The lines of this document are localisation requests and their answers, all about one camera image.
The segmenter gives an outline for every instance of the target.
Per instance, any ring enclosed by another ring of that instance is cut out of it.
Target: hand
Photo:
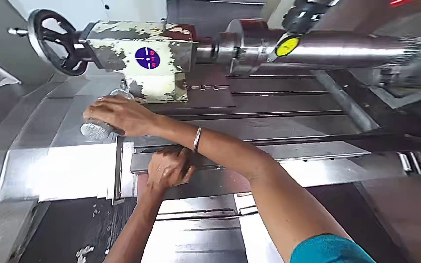
[[[159,115],[118,95],[98,99],[84,111],[83,117],[102,120],[124,130],[126,136],[150,135],[159,126]]]
[[[192,152],[181,146],[172,146],[152,155],[149,163],[149,181],[147,184],[166,190],[172,186],[190,181],[196,171],[191,165]]]

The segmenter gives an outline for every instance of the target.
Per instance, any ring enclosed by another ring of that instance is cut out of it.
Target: bolt
[[[124,88],[124,89],[128,88],[128,83],[126,82],[125,79],[121,79],[120,88]]]
[[[167,30],[167,18],[166,17],[162,17],[160,19],[160,23],[162,23],[162,30],[163,31]]]

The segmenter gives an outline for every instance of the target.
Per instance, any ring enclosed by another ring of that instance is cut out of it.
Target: blue circular logo
[[[160,65],[160,57],[155,50],[143,47],[136,51],[136,61],[143,68],[154,69]]]

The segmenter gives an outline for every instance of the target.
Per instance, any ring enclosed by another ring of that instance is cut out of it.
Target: peeling white paint
[[[168,41],[147,41],[147,40],[110,40],[92,39],[90,44],[94,48],[109,47],[118,56],[125,55],[124,69],[118,70],[124,74],[129,85],[135,82],[142,86],[142,93],[147,98],[147,103],[160,103],[173,101],[173,97],[165,94],[172,94],[175,90],[175,73],[182,70],[174,66],[174,58],[168,46]],[[143,68],[136,60],[136,51],[148,47],[160,55],[160,65],[155,69]]]
[[[94,247],[86,246],[85,248],[77,251],[76,253],[77,263],[86,263],[85,254],[92,252],[93,250],[94,250]]]
[[[190,34],[188,30],[183,30],[181,27],[176,27],[176,24],[167,24],[165,26],[166,30],[170,30],[171,32],[183,32],[187,31],[187,34]],[[168,37],[160,36],[163,33],[163,25],[160,23],[148,22],[148,23],[141,23],[141,22],[117,22],[114,24],[107,24],[107,22],[98,22],[94,28],[92,29],[95,33],[102,33],[106,30],[111,32],[116,31],[136,31],[139,35],[149,34],[149,40],[163,40],[163,39],[171,39]]]
[[[185,35],[189,35],[191,32],[189,30],[183,29],[181,27],[175,27],[169,30],[170,32],[179,32]]]

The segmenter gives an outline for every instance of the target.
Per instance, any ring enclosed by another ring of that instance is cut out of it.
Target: metal shaft
[[[316,31],[301,36],[293,52],[273,62],[365,68],[390,63],[406,53],[407,44],[398,38]]]

